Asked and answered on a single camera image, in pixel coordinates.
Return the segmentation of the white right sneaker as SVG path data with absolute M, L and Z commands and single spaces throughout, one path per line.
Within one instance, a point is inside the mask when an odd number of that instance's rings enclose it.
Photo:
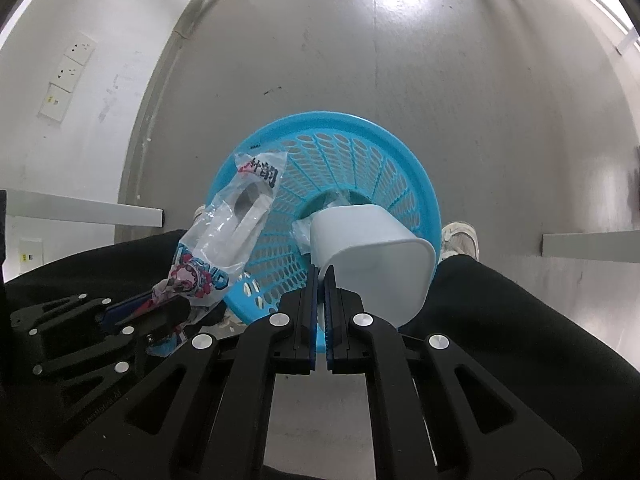
M 453 256 L 469 256 L 480 260 L 480 243 L 474 226 L 457 221 L 448 223 L 442 228 L 442 242 L 440 243 L 440 261 Z

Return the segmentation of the white crumpled tissue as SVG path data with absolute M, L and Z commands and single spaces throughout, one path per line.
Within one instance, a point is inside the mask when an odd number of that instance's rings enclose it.
M 311 221 L 311 217 L 306 217 L 292 222 L 291 234 L 295 240 L 299 252 L 302 255 L 307 255 L 311 251 Z

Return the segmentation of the white left sneaker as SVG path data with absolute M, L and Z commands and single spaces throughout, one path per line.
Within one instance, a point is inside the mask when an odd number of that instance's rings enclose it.
M 198 218 L 201 217 L 202 213 L 205 210 L 205 205 L 201 205 L 198 207 L 198 209 L 196 211 L 194 211 L 194 215 L 193 215 L 193 222 L 195 222 L 196 220 L 198 220 Z

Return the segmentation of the white plastic cup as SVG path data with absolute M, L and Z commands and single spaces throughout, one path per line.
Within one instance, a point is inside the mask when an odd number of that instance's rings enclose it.
M 320 278 L 356 292 L 363 310 L 393 326 L 415 318 L 433 278 L 436 249 L 378 205 L 338 206 L 312 218 L 311 263 Z

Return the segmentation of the pink printed clear bag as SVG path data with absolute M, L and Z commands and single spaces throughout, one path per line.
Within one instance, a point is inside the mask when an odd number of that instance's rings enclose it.
M 288 164 L 285 152 L 234 156 L 230 182 L 201 208 L 177 245 L 167 278 L 154 285 L 150 305 L 182 298 L 200 322 L 239 281 L 267 223 Z

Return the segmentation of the white wall socket panel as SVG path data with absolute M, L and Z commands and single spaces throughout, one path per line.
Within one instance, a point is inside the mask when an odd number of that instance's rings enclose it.
M 47 92 L 39 110 L 40 116 L 62 122 L 80 76 L 94 50 L 96 42 L 83 32 L 78 32 L 49 78 Z

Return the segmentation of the white sneaker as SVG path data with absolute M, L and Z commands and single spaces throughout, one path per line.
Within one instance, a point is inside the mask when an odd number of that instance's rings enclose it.
M 442 242 L 440 243 L 440 261 L 453 256 L 469 256 L 480 260 L 480 243 L 474 226 L 457 221 L 448 223 L 442 228 Z
M 196 220 L 198 220 L 198 218 L 201 217 L 202 213 L 205 210 L 205 205 L 201 205 L 198 207 L 198 209 L 196 211 L 194 211 L 194 215 L 193 215 L 193 222 L 195 222 Z

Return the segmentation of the blue plastic waste basket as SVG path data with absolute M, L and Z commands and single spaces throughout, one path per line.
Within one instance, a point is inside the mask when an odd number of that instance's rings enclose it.
M 440 214 L 401 140 L 360 117 L 308 112 L 262 127 L 236 154 L 254 172 L 262 156 L 286 156 L 264 228 L 224 297 L 242 322 L 276 312 L 310 266 L 334 270 L 337 286 L 395 327 L 418 314 L 439 260 Z

